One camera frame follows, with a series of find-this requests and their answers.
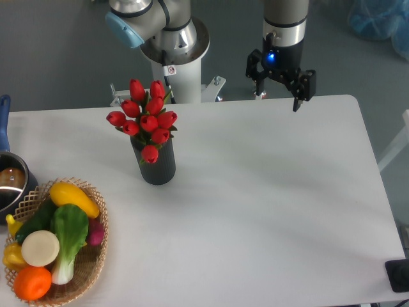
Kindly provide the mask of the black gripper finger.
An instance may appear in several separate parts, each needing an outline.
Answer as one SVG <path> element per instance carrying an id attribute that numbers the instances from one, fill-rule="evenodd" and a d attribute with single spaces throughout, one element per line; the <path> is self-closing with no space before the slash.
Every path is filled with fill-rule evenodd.
<path id="1" fill-rule="evenodd" d="M 247 56 L 246 71 L 245 75 L 252 79 L 256 85 L 255 97 L 265 97 L 265 86 L 264 80 L 268 77 L 268 74 L 265 72 L 265 69 L 258 69 L 258 65 L 261 64 L 263 59 L 262 52 L 258 49 L 254 49 Z"/>
<path id="2" fill-rule="evenodd" d="M 316 94 L 316 71 L 299 71 L 289 91 L 294 97 L 293 112 L 297 112 L 304 101 L 310 101 Z"/>

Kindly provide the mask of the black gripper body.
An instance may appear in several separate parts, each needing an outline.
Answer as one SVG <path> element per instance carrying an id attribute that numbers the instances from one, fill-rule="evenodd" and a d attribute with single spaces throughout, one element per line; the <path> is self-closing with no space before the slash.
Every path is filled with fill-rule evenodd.
<path id="1" fill-rule="evenodd" d="M 261 66 L 269 79 L 291 84 L 300 73 L 302 41 L 290 46 L 279 46 L 276 44 L 278 41 L 279 37 L 275 33 L 267 34 L 263 40 Z"/>

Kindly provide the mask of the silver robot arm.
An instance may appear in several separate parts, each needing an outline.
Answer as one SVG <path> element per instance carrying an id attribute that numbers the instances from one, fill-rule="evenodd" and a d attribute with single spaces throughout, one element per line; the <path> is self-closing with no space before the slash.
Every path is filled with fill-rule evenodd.
<path id="1" fill-rule="evenodd" d="M 206 26 L 191 14 L 190 1 L 109 1 L 105 21 L 131 49 L 140 48 L 153 76 L 172 90 L 172 103 L 214 101 L 216 93 L 201 83 L 201 60 L 210 46 Z M 262 97 L 264 80 L 285 85 L 293 110 L 316 93 L 316 72 L 300 68 L 308 1 L 264 1 L 263 45 L 247 57 L 245 74 Z"/>

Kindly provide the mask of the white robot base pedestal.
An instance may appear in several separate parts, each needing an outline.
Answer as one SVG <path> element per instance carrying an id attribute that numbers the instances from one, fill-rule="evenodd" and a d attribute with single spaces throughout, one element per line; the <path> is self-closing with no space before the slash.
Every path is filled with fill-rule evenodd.
<path id="1" fill-rule="evenodd" d="M 210 46 L 206 26 L 196 17 L 176 31 L 161 30 L 140 46 L 151 63 L 154 80 L 172 91 L 170 104 L 220 102 L 219 92 L 226 79 L 216 75 L 208 84 L 201 79 L 202 58 Z"/>

